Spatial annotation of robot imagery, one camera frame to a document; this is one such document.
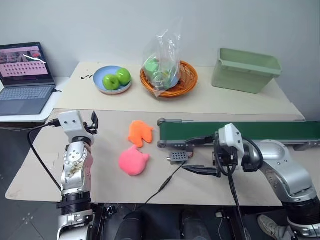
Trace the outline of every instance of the laptop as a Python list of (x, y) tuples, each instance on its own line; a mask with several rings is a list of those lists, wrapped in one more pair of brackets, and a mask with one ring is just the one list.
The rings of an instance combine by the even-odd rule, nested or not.
[(0, 46), (0, 116), (38, 115), (56, 85), (40, 42)]

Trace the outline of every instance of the green apple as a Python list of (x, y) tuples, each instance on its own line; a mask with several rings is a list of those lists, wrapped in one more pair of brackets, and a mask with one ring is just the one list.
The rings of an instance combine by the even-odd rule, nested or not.
[(107, 90), (116, 90), (120, 86), (119, 79), (116, 75), (107, 74), (102, 79), (102, 84)]
[(121, 85), (127, 85), (131, 81), (130, 72), (125, 68), (120, 68), (116, 71), (115, 75), (119, 79)]

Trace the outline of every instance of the light green plastic container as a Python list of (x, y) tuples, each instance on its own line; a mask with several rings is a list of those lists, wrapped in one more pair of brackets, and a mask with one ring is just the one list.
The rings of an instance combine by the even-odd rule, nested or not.
[(257, 94), (281, 71), (274, 56), (220, 48), (212, 86)]

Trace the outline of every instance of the woven basket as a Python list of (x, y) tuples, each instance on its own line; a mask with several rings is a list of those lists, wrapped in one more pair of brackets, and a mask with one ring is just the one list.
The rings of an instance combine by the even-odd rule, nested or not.
[[(197, 71), (187, 62), (181, 61), (179, 68), (179, 82), (174, 87), (162, 92), (159, 96), (165, 98), (172, 98), (184, 95), (190, 92), (197, 84)], [(154, 87), (148, 81), (148, 78), (143, 69), (140, 71), (140, 79), (142, 85), (151, 93), (154, 93)]]

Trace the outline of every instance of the laptop screen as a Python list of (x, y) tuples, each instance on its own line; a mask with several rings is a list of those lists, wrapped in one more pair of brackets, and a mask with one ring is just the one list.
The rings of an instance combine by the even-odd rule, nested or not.
[(3, 85), (53, 83), (38, 42), (0, 46), (0, 77)]

